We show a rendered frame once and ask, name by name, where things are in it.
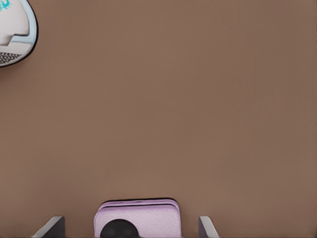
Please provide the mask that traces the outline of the white computer mouse, teal print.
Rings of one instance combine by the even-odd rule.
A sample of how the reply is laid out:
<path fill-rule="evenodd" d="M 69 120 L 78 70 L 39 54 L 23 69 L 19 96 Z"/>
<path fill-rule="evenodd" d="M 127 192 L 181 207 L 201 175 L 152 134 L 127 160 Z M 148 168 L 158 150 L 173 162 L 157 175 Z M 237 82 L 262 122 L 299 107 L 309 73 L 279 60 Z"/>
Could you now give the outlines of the white computer mouse, teal print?
<path fill-rule="evenodd" d="M 29 0 L 0 0 L 0 68 L 27 58 L 37 44 L 38 33 Z"/>

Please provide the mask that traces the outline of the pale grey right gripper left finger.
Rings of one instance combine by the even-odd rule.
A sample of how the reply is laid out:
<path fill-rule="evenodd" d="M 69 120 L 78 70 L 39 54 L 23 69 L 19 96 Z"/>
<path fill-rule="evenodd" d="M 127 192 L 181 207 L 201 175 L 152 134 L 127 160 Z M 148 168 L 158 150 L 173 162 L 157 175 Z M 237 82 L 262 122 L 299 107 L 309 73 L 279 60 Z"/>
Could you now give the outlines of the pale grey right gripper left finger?
<path fill-rule="evenodd" d="M 31 238 L 65 238 L 65 218 L 63 216 L 52 217 Z"/>

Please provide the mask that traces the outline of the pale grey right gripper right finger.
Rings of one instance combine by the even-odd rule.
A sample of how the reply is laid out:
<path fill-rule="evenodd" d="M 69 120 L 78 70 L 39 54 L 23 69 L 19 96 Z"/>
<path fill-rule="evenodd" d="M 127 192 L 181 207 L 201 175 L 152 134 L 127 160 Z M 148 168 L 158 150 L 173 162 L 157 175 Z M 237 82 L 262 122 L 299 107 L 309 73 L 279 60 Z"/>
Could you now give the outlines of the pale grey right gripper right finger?
<path fill-rule="evenodd" d="M 198 218 L 198 237 L 199 238 L 220 238 L 210 217 L 200 216 Z"/>

